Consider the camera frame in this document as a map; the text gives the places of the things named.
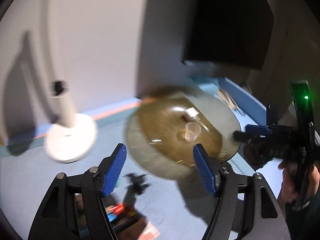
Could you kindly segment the right hand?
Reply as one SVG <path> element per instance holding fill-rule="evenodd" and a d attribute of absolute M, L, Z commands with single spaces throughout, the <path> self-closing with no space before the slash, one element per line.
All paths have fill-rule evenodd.
<path fill-rule="evenodd" d="M 283 182 L 281 184 L 281 190 L 278 199 L 283 203 L 292 203 L 298 197 L 298 192 L 295 189 L 295 184 L 289 173 L 289 164 L 286 161 L 282 161 L 278 168 L 283 171 Z M 319 170 L 318 167 L 313 165 L 310 168 L 309 173 L 309 188 L 306 195 L 306 201 L 309 201 L 314 197 L 319 187 Z"/>

